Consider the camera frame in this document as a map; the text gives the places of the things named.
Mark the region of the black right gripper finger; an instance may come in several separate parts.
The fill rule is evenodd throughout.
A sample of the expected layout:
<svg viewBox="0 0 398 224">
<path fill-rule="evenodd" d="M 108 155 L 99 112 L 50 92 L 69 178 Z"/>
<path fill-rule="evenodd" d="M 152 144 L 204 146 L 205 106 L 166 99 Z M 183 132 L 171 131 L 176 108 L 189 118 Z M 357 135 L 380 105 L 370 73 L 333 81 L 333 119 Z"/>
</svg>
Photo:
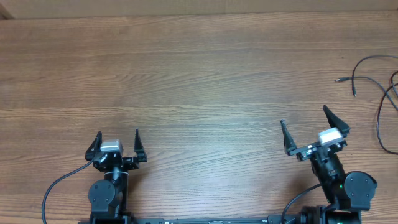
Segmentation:
<svg viewBox="0 0 398 224">
<path fill-rule="evenodd" d="M 328 120 L 330 128 L 337 128 L 343 136 L 347 136 L 350 133 L 351 128 L 342 119 L 339 119 L 327 105 L 323 105 L 324 114 Z"/>
<path fill-rule="evenodd" d="M 292 135 L 289 133 L 287 125 L 284 120 L 280 121 L 280 125 L 282 128 L 282 134 L 284 139 L 285 153 L 287 155 L 291 155 L 292 154 L 291 152 L 297 149 L 297 145 L 295 144 Z"/>
</svg>

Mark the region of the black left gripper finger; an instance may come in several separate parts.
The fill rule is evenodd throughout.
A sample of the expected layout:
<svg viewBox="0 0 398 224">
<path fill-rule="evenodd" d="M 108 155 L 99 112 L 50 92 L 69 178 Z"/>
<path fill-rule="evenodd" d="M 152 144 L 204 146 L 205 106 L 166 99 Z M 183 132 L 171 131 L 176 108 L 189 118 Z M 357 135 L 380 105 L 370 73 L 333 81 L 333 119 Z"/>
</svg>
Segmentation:
<svg viewBox="0 0 398 224">
<path fill-rule="evenodd" d="M 91 161 L 95 158 L 96 153 L 100 151 L 102 144 L 102 132 L 98 131 L 94 141 L 91 143 L 90 147 L 85 152 L 85 159 Z"/>
<path fill-rule="evenodd" d="M 138 162 L 147 162 L 147 154 L 146 154 L 144 146 L 142 144 L 138 128 L 136 128 L 136 131 L 135 131 L 134 152 L 136 153 L 136 158 L 137 158 Z"/>
</svg>

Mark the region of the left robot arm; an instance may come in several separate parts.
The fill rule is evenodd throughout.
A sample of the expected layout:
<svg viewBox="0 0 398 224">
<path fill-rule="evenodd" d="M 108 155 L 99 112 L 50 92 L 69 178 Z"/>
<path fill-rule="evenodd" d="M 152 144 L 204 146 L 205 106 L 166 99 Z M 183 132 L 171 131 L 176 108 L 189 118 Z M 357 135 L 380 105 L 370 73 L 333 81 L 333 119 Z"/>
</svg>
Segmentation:
<svg viewBox="0 0 398 224">
<path fill-rule="evenodd" d="M 129 171 L 138 170 L 140 163 L 147 162 L 138 129 L 134 137 L 136 155 L 124 157 L 123 151 L 120 140 L 104 141 L 102 133 L 98 132 L 85 152 L 85 159 L 104 174 L 104 179 L 96 181 L 88 191 L 91 203 L 89 223 L 136 223 L 133 214 L 127 210 Z"/>
</svg>

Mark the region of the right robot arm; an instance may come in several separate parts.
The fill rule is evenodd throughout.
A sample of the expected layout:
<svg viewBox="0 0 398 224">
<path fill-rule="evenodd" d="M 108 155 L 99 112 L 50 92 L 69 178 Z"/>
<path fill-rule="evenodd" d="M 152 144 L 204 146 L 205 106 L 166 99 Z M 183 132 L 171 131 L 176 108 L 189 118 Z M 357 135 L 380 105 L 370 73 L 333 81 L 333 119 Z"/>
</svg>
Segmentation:
<svg viewBox="0 0 398 224">
<path fill-rule="evenodd" d="M 330 129 L 318 133 L 318 141 L 304 147 L 295 144 L 285 121 L 280 121 L 285 153 L 296 156 L 299 161 L 309 160 L 312 172 L 319 181 L 319 184 L 298 194 L 285 206 L 280 216 L 281 223 L 361 223 L 361 212 L 371 208 L 377 188 L 376 180 L 361 171 L 346 173 L 337 155 L 347 146 L 345 138 L 351 128 L 327 106 L 323 106 L 323 111 Z M 318 187 L 325 194 L 327 206 L 305 206 L 295 217 L 286 217 L 293 203 Z"/>
</svg>

